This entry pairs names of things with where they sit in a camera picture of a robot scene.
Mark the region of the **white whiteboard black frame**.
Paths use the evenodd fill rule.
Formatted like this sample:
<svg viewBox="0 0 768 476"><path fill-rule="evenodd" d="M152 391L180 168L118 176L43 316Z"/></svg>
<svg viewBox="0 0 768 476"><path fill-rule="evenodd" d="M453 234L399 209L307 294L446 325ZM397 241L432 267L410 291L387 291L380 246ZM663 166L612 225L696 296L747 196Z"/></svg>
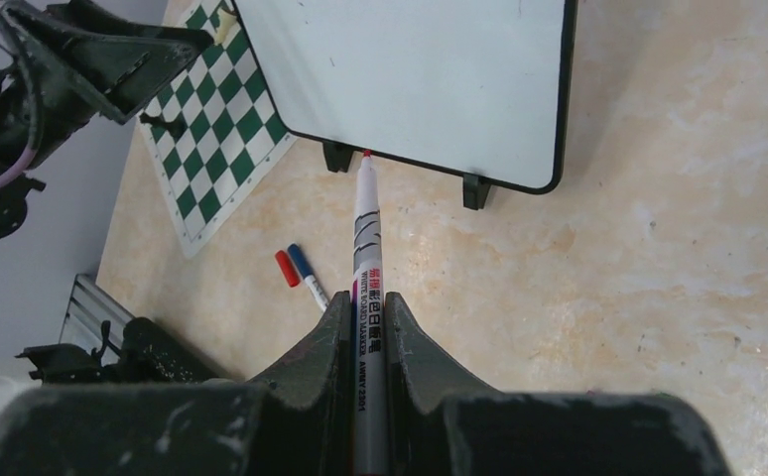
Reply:
<svg viewBox="0 0 768 476"><path fill-rule="evenodd" d="M491 186L563 176L574 1L238 1L283 125L322 143Z"/></svg>

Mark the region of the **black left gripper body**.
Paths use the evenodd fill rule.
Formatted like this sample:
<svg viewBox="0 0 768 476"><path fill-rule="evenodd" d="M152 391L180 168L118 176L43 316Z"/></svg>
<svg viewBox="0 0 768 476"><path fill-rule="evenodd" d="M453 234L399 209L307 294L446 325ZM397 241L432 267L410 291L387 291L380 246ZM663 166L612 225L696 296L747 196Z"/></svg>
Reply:
<svg viewBox="0 0 768 476"><path fill-rule="evenodd" d="M32 58L1 12L7 2L0 1L0 48L11 59L0 69L0 164L12 168L21 156L28 155L27 166L33 169L92 117L106 117L95 114L77 121L47 113Z"/></svg>

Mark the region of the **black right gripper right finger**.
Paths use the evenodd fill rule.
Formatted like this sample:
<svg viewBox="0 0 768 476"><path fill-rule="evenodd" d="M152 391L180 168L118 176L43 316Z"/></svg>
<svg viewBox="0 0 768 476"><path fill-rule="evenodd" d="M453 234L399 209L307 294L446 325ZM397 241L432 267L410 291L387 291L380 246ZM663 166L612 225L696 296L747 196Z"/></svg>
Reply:
<svg viewBox="0 0 768 476"><path fill-rule="evenodd" d="M385 300L398 475L727 475L704 418L662 394L499 391Z"/></svg>

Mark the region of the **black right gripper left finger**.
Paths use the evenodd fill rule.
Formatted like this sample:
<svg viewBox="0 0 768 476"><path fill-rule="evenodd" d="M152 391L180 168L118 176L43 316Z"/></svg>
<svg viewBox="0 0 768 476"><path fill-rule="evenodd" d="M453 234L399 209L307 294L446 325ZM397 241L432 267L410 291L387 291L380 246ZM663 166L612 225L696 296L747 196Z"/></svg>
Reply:
<svg viewBox="0 0 768 476"><path fill-rule="evenodd" d="M348 475L350 297L246 382L61 385L0 413L0 475Z"/></svg>

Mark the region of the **red whiteboard marker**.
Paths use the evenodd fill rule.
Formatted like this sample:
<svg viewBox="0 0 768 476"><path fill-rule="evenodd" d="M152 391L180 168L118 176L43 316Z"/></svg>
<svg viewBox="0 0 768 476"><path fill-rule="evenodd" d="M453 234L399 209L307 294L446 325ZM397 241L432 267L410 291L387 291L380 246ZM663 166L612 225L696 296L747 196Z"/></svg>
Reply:
<svg viewBox="0 0 768 476"><path fill-rule="evenodd" d="M377 175L366 151L357 171L352 317L355 358L353 473L389 473L381 213Z"/></svg>

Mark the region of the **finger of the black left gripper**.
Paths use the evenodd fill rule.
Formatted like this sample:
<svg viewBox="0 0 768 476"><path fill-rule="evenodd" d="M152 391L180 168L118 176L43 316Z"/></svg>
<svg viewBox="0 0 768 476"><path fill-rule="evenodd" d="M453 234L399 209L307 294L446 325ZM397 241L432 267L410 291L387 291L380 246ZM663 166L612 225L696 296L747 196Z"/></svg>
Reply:
<svg viewBox="0 0 768 476"><path fill-rule="evenodd" d="M32 58L45 110L65 120L128 122L213 44L204 30L134 23L93 1L9 1L1 12Z"/></svg>

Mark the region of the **red marker cap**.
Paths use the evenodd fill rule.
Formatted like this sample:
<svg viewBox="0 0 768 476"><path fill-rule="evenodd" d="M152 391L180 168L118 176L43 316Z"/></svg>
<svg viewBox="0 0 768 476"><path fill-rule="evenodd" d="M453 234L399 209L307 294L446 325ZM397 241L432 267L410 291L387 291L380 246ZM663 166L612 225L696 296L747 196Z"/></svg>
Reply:
<svg viewBox="0 0 768 476"><path fill-rule="evenodd" d="M298 286L301 282L297 269L286 250L279 250L274 254L275 261L282 273L286 284L290 288Z"/></svg>

